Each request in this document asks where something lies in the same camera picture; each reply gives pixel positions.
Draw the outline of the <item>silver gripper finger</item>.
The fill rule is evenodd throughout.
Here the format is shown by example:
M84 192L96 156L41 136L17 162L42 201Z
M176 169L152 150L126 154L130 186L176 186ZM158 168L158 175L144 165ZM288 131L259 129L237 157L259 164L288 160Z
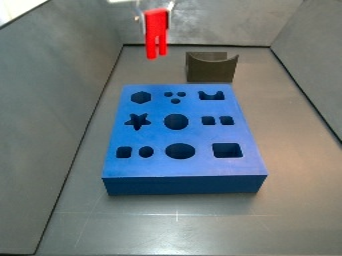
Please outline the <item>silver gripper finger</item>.
M144 12L140 8L141 0L134 0L133 10L134 10L134 21L144 22Z
M173 6L175 6L175 0L171 0L171 1L168 2L168 5L167 5L167 11L168 11L168 13L172 12Z

